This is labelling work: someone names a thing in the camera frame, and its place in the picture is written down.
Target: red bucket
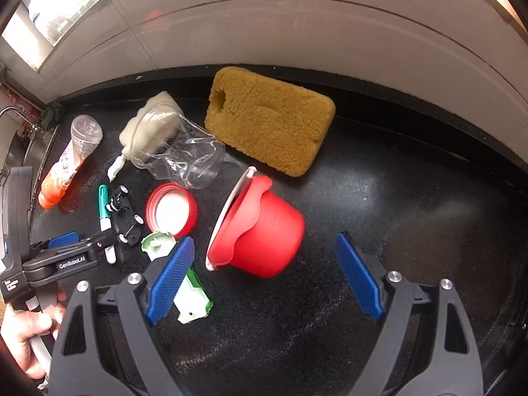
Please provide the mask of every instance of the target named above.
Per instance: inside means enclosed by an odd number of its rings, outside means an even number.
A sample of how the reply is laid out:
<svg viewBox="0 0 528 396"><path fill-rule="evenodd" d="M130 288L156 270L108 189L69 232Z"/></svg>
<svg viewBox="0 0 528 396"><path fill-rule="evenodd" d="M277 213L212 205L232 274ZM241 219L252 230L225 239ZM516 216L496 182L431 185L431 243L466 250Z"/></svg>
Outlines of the red bucket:
<svg viewBox="0 0 528 396"><path fill-rule="evenodd" d="M269 177L255 176L235 200L208 252L213 267L230 263L266 278L293 259L303 239L303 215L271 185Z"/></svg>

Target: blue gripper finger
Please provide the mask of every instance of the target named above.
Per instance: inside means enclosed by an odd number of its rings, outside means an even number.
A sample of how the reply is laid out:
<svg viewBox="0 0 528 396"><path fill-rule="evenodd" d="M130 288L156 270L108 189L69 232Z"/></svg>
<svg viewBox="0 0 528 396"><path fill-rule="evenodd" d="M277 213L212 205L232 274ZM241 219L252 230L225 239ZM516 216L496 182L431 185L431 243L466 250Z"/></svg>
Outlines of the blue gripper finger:
<svg viewBox="0 0 528 396"><path fill-rule="evenodd" d="M48 248L64 247L64 246L78 243L78 242L79 242L79 236L77 235L77 232L69 232L67 234L58 236L57 238L54 238L53 240L49 240Z"/></svg>
<svg viewBox="0 0 528 396"><path fill-rule="evenodd" d="M379 321L384 316L381 288L352 245L349 236L343 232L337 235L334 249L337 262L356 296L361 311L374 321Z"/></svg>
<svg viewBox="0 0 528 396"><path fill-rule="evenodd" d="M150 288L145 317L152 325L155 325L159 319L167 317L176 292L194 261L194 240L190 236L179 242L176 248L176 252Z"/></svg>

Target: white spray nozzle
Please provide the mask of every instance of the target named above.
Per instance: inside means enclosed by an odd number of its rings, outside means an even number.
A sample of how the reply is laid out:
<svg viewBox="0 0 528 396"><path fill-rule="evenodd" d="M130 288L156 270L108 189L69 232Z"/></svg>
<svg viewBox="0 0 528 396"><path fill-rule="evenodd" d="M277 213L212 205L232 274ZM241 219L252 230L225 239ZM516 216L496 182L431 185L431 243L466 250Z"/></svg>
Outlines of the white spray nozzle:
<svg viewBox="0 0 528 396"><path fill-rule="evenodd" d="M125 162L127 159L125 158L125 155L122 154L115 158L115 161L112 165L110 165L110 168L108 168L108 179L112 182L115 177L117 176L117 173L121 171L123 165L125 165Z"/></svg>

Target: red lid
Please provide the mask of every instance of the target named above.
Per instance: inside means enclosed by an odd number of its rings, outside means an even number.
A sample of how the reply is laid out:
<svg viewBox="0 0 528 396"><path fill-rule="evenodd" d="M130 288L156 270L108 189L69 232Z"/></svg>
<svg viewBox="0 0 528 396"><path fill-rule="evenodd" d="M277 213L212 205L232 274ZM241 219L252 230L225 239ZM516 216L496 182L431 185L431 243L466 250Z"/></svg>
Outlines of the red lid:
<svg viewBox="0 0 528 396"><path fill-rule="evenodd" d="M146 220L153 232L170 232L175 238L189 235L198 220L198 204L188 190L165 183L149 196Z"/></svg>

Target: window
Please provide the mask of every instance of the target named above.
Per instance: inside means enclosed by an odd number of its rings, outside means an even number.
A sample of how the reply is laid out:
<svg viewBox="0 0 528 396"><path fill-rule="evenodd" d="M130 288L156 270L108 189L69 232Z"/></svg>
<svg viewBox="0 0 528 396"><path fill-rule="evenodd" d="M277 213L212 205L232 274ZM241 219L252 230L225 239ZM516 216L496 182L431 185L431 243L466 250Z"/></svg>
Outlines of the window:
<svg viewBox="0 0 528 396"><path fill-rule="evenodd" d="M38 70L72 25L99 0L24 0L2 37Z"/></svg>

